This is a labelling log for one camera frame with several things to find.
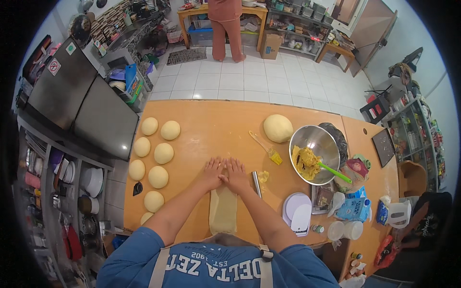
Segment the small bottle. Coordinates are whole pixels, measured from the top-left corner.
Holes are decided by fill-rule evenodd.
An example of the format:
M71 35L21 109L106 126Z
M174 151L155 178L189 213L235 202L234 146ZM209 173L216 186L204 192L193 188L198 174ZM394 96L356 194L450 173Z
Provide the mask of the small bottle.
M362 255L362 254L360 254L360 253L355 253L355 252L353 252L350 256L351 256L352 258L354 258L354 259L357 259L357 260L360 260L360 259L363 258L363 255Z
M311 230L315 233L322 233L323 231L325 231L325 228L322 225L314 224L311 226Z

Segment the rolling pin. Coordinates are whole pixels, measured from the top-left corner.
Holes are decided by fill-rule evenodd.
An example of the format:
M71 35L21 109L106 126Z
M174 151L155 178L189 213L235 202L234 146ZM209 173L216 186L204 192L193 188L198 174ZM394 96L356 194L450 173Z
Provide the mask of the rolling pin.
M256 187L256 193L258 194L260 198L262 198L261 188L259 187L258 172L253 171L251 172L251 175L253 176L254 186Z

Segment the stainless steel refrigerator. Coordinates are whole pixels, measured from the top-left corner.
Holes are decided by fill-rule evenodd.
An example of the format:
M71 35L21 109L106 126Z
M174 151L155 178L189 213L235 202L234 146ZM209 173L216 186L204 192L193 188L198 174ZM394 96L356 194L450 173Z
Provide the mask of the stainless steel refrigerator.
M139 121L71 38L52 56L23 111L72 145L123 160Z

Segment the pastry brush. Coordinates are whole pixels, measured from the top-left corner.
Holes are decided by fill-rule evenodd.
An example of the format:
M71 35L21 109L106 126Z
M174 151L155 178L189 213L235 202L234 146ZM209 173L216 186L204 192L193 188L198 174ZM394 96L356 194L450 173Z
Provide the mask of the pastry brush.
M252 131L248 131L248 133L250 134L251 137L253 137L253 139L256 140L256 142L258 142L267 151L269 158L272 161L274 161L275 164L280 165L282 163L282 158L280 158L280 154L278 154L277 151L275 151L272 148L267 148L266 146L264 146L264 144L262 144L261 141L259 141L258 136Z

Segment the brown pants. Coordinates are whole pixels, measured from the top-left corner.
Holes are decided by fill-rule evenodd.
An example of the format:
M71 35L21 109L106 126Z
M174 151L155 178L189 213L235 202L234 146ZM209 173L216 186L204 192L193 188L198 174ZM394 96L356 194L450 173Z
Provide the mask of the brown pants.
M211 20L213 28L213 59L222 61L226 57L226 32L229 37L230 51L235 62L243 60L242 39L240 38L240 19L225 22Z

